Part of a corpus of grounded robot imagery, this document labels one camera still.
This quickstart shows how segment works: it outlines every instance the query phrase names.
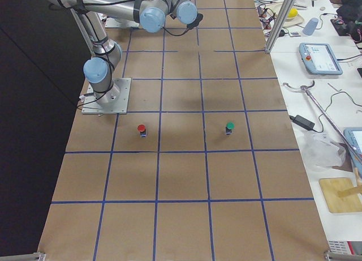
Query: robotic arm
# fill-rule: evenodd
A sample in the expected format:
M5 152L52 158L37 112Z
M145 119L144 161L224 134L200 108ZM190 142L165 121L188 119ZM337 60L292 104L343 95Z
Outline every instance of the robotic arm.
M187 29L192 29L202 20L202 14L197 13L196 6L190 0L48 1L72 10L83 37L93 53L93 58L85 63L83 71L93 88L95 100L92 102L95 102L99 108L107 109L103 113L120 113L117 109L112 109L120 95L120 86L112 79L112 72L120 61L122 49L115 41L108 38L97 13L135 21L151 33L159 31L165 25L166 15L170 15L173 19L178 18L187 25Z

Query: black wall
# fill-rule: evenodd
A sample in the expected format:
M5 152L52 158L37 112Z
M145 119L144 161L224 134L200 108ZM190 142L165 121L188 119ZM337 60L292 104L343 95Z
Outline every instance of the black wall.
M0 256L37 251L89 57L69 11L0 0Z

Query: yellow object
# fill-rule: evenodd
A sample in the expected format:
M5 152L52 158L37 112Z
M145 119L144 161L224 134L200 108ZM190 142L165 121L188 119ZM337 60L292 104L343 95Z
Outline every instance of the yellow object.
M296 8L292 8L289 11L288 18L294 18L297 16L297 14L298 14L298 10Z

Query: red object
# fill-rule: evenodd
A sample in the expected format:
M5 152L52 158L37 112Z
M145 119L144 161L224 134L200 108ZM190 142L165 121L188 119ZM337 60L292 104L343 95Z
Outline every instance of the red object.
M146 126L144 126L143 124L138 125L137 130L138 132L144 132L146 130Z

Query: metal base plate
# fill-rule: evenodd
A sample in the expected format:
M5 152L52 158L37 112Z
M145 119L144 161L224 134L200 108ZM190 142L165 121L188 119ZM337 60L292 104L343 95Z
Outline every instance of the metal base plate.
M139 25L140 25L139 23L132 22L127 19L123 19L121 22L118 22L115 19L108 18L105 27L108 29L128 29L128 28L138 28Z
M102 107L96 101L93 96L85 98L84 103L92 102L83 106L82 114L127 114L128 99L130 97L131 78L114 79L114 84L119 87L120 93L117 101L107 107ZM91 85L88 86L87 93L93 93Z

